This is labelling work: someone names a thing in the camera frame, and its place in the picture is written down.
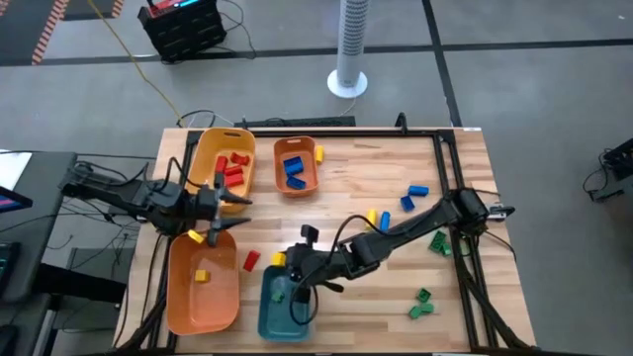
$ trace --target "orange tray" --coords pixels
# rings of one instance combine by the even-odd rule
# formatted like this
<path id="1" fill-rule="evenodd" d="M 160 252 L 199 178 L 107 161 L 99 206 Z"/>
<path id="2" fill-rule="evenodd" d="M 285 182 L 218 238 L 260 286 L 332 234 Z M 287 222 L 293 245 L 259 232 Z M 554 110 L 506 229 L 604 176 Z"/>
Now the orange tray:
<path id="1" fill-rule="evenodd" d="M 167 280 L 167 325 L 177 335 L 227 328 L 239 310 L 239 270 L 235 240 L 226 231 L 218 245 L 196 243 L 186 233 L 171 244 Z M 194 281 L 196 270 L 207 270 L 206 283 Z"/>
<path id="2" fill-rule="evenodd" d="M 242 198 L 248 197 L 250 184 L 255 172 L 255 136 L 242 129 L 208 129 L 198 141 L 198 149 L 189 171 L 189 179 L 198 184 L 213 186 L 216 174 L 216 160 L 221 155 L 230 158 L 231 153 L 247 155 L 250 162 L 242 166 L 244 184 L 229 188 L 229 190 Z M 189 193 L 198 192 L 198 187 L 189 183 L 185 186 Z M 239 213 L 246 208 L 244 204 L 222 202 L 223 213 Z"/>
<path id="3" fill-rule="evenodd" d="M 288 197 L 304 197 L 314 193 L 318 187 L 317 163 L 315 162 L 315 141 L 308 136 L 282 138 L 275 142 L 275 181 L 277 189 Z M 296 190 L 286 184 L 288 176 L 284 161 L 300 156 L 304 171 L 295 177 L 306 182 L 306 189 Z"/>

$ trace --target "yellow cube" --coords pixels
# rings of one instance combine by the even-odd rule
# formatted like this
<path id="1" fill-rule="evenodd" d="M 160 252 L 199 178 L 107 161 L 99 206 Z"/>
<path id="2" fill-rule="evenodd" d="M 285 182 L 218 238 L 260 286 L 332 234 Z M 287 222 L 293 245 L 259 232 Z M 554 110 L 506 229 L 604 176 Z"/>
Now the yellow cube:
<path id="1" fill-rule="evenodd" d="M 316 164 L 322 164 L 323 163 L 323 156 L 325 155 L 323 146 L 318 145 L 315 149 L 315 161 Z"/>
<path id="2" fill-rule="evenodd" d="M 376 219 L 378 218 L 378 213 L 376 212 L 376 209 L 370 209 L 369 212 L 367 212 L 367 220 L 373 225 L 376 225 Z"/>
<path id="3" fill-rule="evenodd" d="M 194 281 L 198 283 L 207 283 L 211 279 L 211 273 L 206 270 L 196 270 L 194 274 Z"/>
<path id="4" fill-rule="evenodd" d="M 193 239 L 194 241 L 198 243 L 202 243 L 205 240 L 205 238 L 202 235 L 200 235 L 194 230 L 187 231 L 187 234 L 189 235 L 189 237 L 191 237 L 191 239 Z"/>
<path id="5" fill-rule="evenodd" d="M 273 255 L 273 266 L 284 267 L 286 266 L 286 254 L 277 252 Z"/>

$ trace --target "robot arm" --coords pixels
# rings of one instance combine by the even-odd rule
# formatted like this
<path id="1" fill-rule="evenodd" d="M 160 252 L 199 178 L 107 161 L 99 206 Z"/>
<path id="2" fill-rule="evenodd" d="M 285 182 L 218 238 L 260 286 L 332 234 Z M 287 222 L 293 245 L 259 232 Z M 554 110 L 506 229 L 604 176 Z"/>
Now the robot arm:
<path id="1" fill-rule="evenodd" d="M 302 285 L 306 287 L 326 285 L 340 292 L 342 288 L 327 281 L 338 277 L 353 280 L 373 272 L 394 249 L 442 226 L 455 227 L 468 235 L 479 235 L 487 229 L 488 214 L 474 190 L 454 190 L 430 210 L 384 233 L 372 230 L 336 241 L 333 251 L 314 250 L 318 231 L 304 225 L 302 235 L 308 241 L 286 250 L 286 267 L 294 280 L 305 279 Z"/>
<path id="2" fill-rule="evenodd" d="M 87 162 L 77 162 L 66 174 L 60 188 L 68 197 L 98 199 L 133 217 L 146 218 L 158 231 L 168 235 L 181 233 L 186 226 L 195 225 L 196 220 L 209 221 L 211 229 L 207 242 L 212 247 L 216 245 L 220 231 L 250 221 L 249 218 L 220 217 L 222 201 L 252 204 L 226 188 L 223 174 L 216 175 L 214 189 L 201 185 L 197 194 L 191 194 L 183 186 L 168 180 L 136 179 L 140 173 L 144 173 L 144 169 L 135 178 L 122 181 L 95 172 Z"/>

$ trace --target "red cube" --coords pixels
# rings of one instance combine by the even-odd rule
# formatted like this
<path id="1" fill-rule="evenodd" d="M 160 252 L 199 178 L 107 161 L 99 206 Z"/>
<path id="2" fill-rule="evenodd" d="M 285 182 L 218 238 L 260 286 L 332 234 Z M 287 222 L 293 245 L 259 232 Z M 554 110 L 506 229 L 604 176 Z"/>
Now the red cube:
<path id="1" fill-rule="evenodd" d="M 235 152 L 230 154 L 230 161 L 236 164 L 240 164 L 240 165 L 248 165 L 248 162 L 250 161 L 250 157 L 248 155 L 239 155 Z"/>
<path id="2" fill-rule="evenodd" d="M 228 159 L 224 156 L 218 157 L 216 160 L 216 173 L 222 173 L 226 169 L 226 165 L 228 164 Z"/>
<path id="3" fill-rule="evenodd" d="M 244 176 L 241 173 L 228 175 L 225 177 L 225 184 L 227 187 L 234 187 L 240 184 L 244 184 Z"/>
<path id="4" fill-rule="evenodd" d="M 233 174 L 237 174 L 237 173 L 241 173 L 241 166 L 237 165 L 237 166 L 233 166 L 233 167 L 227 167 L 225 169 L 225 176 L 229 176 L 229 175 L 233 175 Z"/>
<path id="5" fill-rule="evenodd" d="M 246 256 L 246 260 L 244 261 L 244 269 L 248 272 L 252 272 L 253 267 L 255 267 L 255 263 L 259 259 L 260 253 L 254 250 L 250 250 L 248 252 L 248 256 Z"/>

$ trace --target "wooden tabletop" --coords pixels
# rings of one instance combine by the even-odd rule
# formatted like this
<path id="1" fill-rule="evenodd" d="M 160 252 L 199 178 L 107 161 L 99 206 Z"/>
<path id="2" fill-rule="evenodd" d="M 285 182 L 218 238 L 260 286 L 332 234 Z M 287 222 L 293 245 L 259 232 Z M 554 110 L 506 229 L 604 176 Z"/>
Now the wooden tabletop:
<path id="1" fill-rule="evenodd" d="M 165 176 L 167 161 L 184 154 L 187 130 L 167 129 L 158 151 L 154 179 Z M 455 130 L 457 147 L 466 185 L 495 191 L 495 178 L 483 133 L 479 130 Z M 270 265 L 274 252 L 302 241 L 300 226 L 312 224 L 320 230 L 317 249 L 330 248 L 342 221 L 353 214 L 365 215 L 367 208 L 392 214 L 392 224 L 429 209 L 441 197 L 432 141 L 426 137 L 354 137 L 318 138 L 325 149 L 325 161 L 318 167 L 318 191 L 305 198 L 288 199 L 275 188 L 273 143 L 275 138 L 258 138 L 255 174 L 249 198 L 253 205 L 241 215 L 252 218 L 230 230 L 237 242 L 238 265 L 249 250 L 261 252 L 253 272 L 240 270 L 240 310 L 226 330 L 180 336 L 177 352 L 425 352 L 468 351 L 468 339 L 457 276 L 452 257 L 443 257 L 428 249 L 431 235 L 400 248 L 383 262 L 381 268 L 363 278 L 334 282 L 345 287 L 342 294 L 320 289 L 320 306 L 311 326 L 311 339 L 303 343 L 273 343 L 257 333 L 259 295 L 263 270 Z M 448 149 L 444 149 L 449 178 L 453 175 Z M 416 208 L 404 213 L 400 197 L 410 184 L 425 185 L 430 194 L 414 197 Z M 485 202 L 498 197 L 480 193 Z M 517 214 L 513 219 L 520 219 Z M 363 230 L 362 222 L 351 223 L 341 236 Z M 504 223 L 490 222 L 490 231 L 507 240 Z M 158 238 L 150 225 L 144 225 L 136 243 L 130 272 L 130 305 L 123 336 L 124 343 L 139 326 L 145 299 L 149 262 Z M 148 307 L 158 289 L 165 241 L 159 245 L 149 286 Z M 507 247 L 482 236 L 480 254 L 492 304 L 515 333 L 534 344 L 534 336 L 523 299 L 516 265 Z M 435 312 L 411 320 L 407 312 L 415 305 L 421 288 L 431 294 Z M 483 320 L 473 302 L 480 343 L 486 343 Z M 163 316 L 158 345 L 164 346 L 167 322 Z"/>

